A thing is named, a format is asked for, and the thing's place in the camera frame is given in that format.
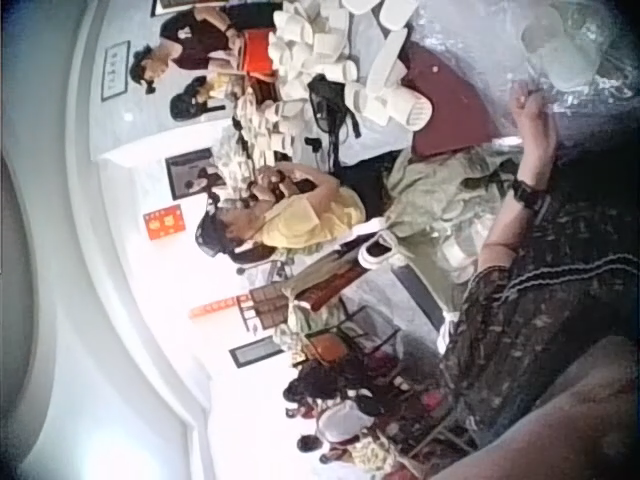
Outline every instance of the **red sign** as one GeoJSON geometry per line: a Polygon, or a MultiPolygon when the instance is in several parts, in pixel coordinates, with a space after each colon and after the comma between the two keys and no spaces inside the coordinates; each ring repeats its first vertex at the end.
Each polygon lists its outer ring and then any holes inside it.
{"type": "Polygon", "coordinates": [[[149,234],[149,240],[152,241],[184,232],[187,229],[180,205],[173,205],[147,213],[143,215],[143,218],[149,234]]]}
{"type": "Polygon", "coordinates": [[[189,311],[189,318],[191,320],[196,320],[198,318],[211,315],[212,313],[228,310],[238,305],[238,303],[247,302],[249,300],[249,295],[240,295],[239,297],[231,297],[224,300],[207,303],[206,305],[200,305],[199,307],[192,308],[189,311]]]}

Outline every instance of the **wall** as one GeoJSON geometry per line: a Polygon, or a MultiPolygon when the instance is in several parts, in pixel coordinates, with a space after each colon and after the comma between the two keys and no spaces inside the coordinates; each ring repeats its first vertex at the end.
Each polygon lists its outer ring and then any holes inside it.
{"type": "Polygon", "coordinates": [[[13,410],[27,378],[34,335],[33,276],[18,198],[4,161],[2,168],[2,275],[0,276],[0,418],[13,410]]]}
{"type": "MultiPolygon", "coordinates": [[[[206,72],[185,72],[171,67],[166,76],[157,83],[154,95],[145,95],[144,88],[128,80],[128,91],[119,97],[102,102],[100,98],[104,51],[111,45],[131,41],[130,58],[133,52],[147,44],[158,42],[160,25],[166,15],[151,18],[152,0],[110,0],[100,33],[94,71],[91,80],[91,157],[101,155],[184,124],[176,123],[169,115],[169,100],[181,92],[196,75],[206,72]]],[[[198,124],[231,116],[231,110],[208,114],[198,120],[186,122],[198,124]]]]}
{"type": "Polygon", "coordinates": [[[320,453],[301,454],[296,442],[312,434],[311,420],[289,420],[282,391],[295,377],[291,358],[282,354],[237,369],[229,350],[260,336],[248,334],[237,310],[210,315],[198,321],[198,346],[212,372],[211,438],[216,472],[223,479],[260,480],[368,480],[348,465],[323,466],[320,453]]]}
{"type": "Polygon", "coordinates": [[[89,205],[88,194],[85,205],[72,208],[67,160],[76,141],[84,163],[82,182],[74,177],[73,186],[99,192],[87,143],[91,72],[82,68],[91,52],[81,49],[83,62],[72,65],[78,36],[87,45],[95,41],[108,2],[90,6],[90,24],[82,23],[84,0],[33,0],[3,12],[2,152],[37,282],[36,349],[17,409],[3,425],[3,447],[18,461],[26,458],[25,474],[37,480],[185,480],[198,468],[213,478],[207,456],[192,463],[189,451],[194,441],[209,451],[206,409],[138,321],[108,243],[106,214],[99,202],[89,205]],[[82,99],[78,105],[87,115],[72,128],[64,121],[69,91],[82,99]],[[130,348],[135,342],[144,348],[130,348]]]}
{"type": "Polygon", "coordinates": [[[195,306],[245,293],[249,285],[224,256],[212,259],[194,242],[205,197],[171,198],[164,159],[211,147],[227,121],[192,125],[148,137],[108,153],[100,162],[110,233],[136,302],[174,367],[190,378],[195,361],[187,318],[195,306]],[[175,203],[187,231],[149,241],[142,216],[175,203]]]}

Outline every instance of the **hand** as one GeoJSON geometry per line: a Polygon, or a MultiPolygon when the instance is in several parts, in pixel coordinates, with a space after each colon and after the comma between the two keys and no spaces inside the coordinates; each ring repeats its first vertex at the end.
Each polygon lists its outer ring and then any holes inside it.
{"type": "Polygon", "coordinates": [[[292,179],[295,179],[297,176],[299,176],[298,168],[296,167],[296,164],[293,162],[277,162],[276,170],[280,170],[287,177],[290,177],[292,179]]]}
{"type": "Polygon", "coordinates": [[[542,92],[529,92],[518,84],[511,93],[510,109],[518,127],[525,156],[535,163],[551,165],[555,157],[558,133],[553,115],[546,110],[542,92]]]}
{"type": "Polygon", "coordinates": [[[264,165],[258,169],[258,182],[267,186],[280,182],[280,172],[274,167],[264,165]]]}
{"type": "Polygon", "coordinates": [[[209,100],[209,89],[206,85],[199,87],[196,91],[196,102],[205,103],[207,100],[209,100]]]}
{"type": "Polygon", "coordinates": [[[229,50],[237,56],[244,44],[244,39],[233,28],[227,32],[227,38],[229,39],[229,50]]]}
{"type": "Polygon", "coordinates": [[[284,193],[284,196],[286,198],[293,197],[294,195],[298,195],[300,193],[298,187],[296,187],[295,183],[293,183],[293,181],[291,181],[289,177],[285,177],[284,182],[282,182],[279,187],[280,191],[284,193]]]}
{"type": "Polygon", "coordinates": [[[262,185],[256,185],[251,189],[251,193],[253,193],[258,200],[266,201],[266,202],[275,202],[276,197],[267,187],[262,185]]]}

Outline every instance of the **wristwatch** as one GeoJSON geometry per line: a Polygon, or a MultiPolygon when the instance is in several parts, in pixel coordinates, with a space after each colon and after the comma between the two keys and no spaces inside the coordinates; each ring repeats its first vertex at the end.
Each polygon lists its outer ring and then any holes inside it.
{"type": "Polygon", "coordinates": [[[538,224],[549,207],[549,195],[547,192],[535,190],[517,178],[513,181],[511,190],[516,202],[527,210],[531,210],[536,216],[534,222],[538,224]]]}

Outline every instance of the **orange stool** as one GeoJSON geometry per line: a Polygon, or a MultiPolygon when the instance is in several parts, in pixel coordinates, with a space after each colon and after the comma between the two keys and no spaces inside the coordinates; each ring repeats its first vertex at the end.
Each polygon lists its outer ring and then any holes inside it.
{"type": "Polygon", "coordinates": [[[335,333],[323,333],[308,339],[310,345],[305,347],[305,353],[324,364],[335,363],[346,357],[349,349],[335,333]]]}
{"type": "Polygon", "coordinates": [[[269,57],[269,33],[273,31],[272,28],[256,28],[243,32],[243,72],[261,75],[271,75],[273,73],[273,62],[269,57]]]}

